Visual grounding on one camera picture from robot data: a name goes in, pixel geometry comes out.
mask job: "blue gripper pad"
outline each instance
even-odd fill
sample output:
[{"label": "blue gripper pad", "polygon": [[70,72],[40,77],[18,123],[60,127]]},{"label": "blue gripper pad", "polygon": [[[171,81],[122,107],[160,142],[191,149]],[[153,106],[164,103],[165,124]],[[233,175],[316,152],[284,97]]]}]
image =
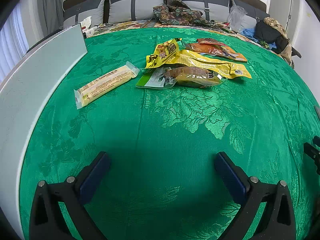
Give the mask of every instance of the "blue gripper pad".
[{"label": "blue gripper pad", "polygon": [[109,170],[110,163],[111,159],[107,154],[104,154],[81,184],[78,199],[82,205],[85,205],[91,201],[102,178]]},{"label": "blue gripper pad", "polygon": [[222,178],[224,185],[227,187],[233,201],[237,204],[243,205],[247,201],[247,192],[244,184],[241,182],[235,171],[231,168],[227,160],[218,153],[214,159],[214,167]]}]

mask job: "gray pillow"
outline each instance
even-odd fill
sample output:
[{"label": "gray pillow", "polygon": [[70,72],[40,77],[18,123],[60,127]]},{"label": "gray pillow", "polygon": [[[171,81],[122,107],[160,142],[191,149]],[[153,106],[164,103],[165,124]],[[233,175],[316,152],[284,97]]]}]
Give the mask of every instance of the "gray pillow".
[{"label": "gray pillow", "polygon": [[103,22],[104,0],[86,0],[64,12],[63,28],[70,27],[91,16],[91,28]]},{"label": "gray pillow", "polygon": [[109,0],[110,11],[108,23],[120,23],[147,20],[154,16],[153,7],[164,0]]},{"label": "gray pillow", "polygon": [[266,12],[263,12],[253,7],[252,5],[249,5],[240,0],[232,0],[232,3],[234,3],[234,5],[241,6],[248,12],[247,15],[245,15],[242,19],[242,22],[241,22],[242,29],[255,28],[258,21],[263,20],[265,17],[270,17],[270,15],[267,14]]},{"label": "gray pillow", "polygon": [[229,15],[229,0],[181,0],[191,10],[202,11],[208,21],[226,22]]}]

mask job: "green fabric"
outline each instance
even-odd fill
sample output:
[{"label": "green fabric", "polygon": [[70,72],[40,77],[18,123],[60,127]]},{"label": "green fabric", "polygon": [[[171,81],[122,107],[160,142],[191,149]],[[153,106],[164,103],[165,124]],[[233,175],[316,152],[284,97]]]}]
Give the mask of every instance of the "green fabric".
[{"label": "green fabric", "polygon": [[[132,62],[146,65],[155,45],[172,38],[211,37],[247,59],[252,79],[210,89],[139,89],[138,77],[77,110],[74,89]],[[20,213],[26,239],[37,182],[62,182],[100,151],[112,164],[86,209],[109,240],[217,239],[239,205],[216,175],[213,157],[225,151],[248,176],[289,186],[297,239],[308,231],[316,167],[303,143],[320,134],[312,93],[289,65],[251,43],[194,29],[150,28],[85,40],[85,55],[44,108],[26,152]],[[74,225],[61,209],[74,237]],[[246,235],[252,236],[261,205]]]}]

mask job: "gray curtain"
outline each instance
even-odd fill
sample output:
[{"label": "gray curtain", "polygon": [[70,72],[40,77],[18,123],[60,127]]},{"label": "gray curtain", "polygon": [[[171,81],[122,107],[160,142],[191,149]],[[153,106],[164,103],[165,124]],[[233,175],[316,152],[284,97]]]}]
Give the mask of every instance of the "gray curtain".
[{"label": "gray curtain", "polygon": [[44,36],[63,26],[63,0],[37,0],[41,28]]}]

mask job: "metal screw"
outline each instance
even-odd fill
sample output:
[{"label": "metal screw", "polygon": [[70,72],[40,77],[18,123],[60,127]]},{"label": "metal screw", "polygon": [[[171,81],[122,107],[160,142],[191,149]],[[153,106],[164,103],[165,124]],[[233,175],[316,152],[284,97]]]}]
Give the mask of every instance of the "metal screw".
[{"label": "metal screw", "polygon": [[43,187],[44,184],[45,184],[45,181],[44,181],[44,180],[41,180],[41,181],[39,181],[38,186],[39,186],[39,187]]},{"label": "metal screw", "polygon": [[250,177],[250,180],[253,182],[253,183],[257,183],[259,181],[259,179],[255,176],[252,176]]},{"label": "metal screw", "polygon": [[282,186],[284,186],[284,187],[287,186],[287,183],[286,183],[284,180],[281,180],[281,181],[280,181],[280,184],[281,184]]},{"label": "metal screw", "polygon": [[70,177],[67,178],[67,182],[68,183],[72,183],[74,181],[75,181],[75,177],[74,176],[70,176]]}]

